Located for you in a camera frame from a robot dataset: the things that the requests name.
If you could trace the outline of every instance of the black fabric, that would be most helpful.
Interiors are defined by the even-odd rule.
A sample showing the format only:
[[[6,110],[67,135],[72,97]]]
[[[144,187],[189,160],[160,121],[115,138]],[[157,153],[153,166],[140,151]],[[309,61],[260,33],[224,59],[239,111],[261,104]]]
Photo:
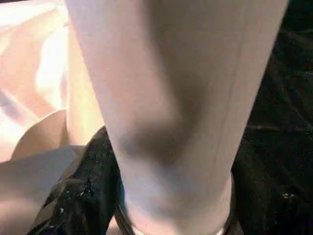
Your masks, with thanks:
[[[245,234],[313,234],[312,12],[291,1],[233,165]]]
[[[48,196],[40,213],[55,202],[48,219],[29,235],[106,234],[118,199],[119,170],[105,128],[85,147],[77,170],[62,179]]]

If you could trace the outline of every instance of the shiny black fabric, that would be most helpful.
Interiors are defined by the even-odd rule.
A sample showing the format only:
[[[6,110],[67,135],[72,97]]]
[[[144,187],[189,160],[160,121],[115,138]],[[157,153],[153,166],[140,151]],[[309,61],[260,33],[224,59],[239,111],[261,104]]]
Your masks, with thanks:
[[[313,234],[312,12],[291,1],[233,165],[245,234]]]
[[[29,235],[106,234],[118,199],[119,170],[105,128],[78,161],[76,171],[57,183],[39,212],[39,217],[48,219],[35,225]],[[45,211],[48,205],[54,206],[52,213]]]

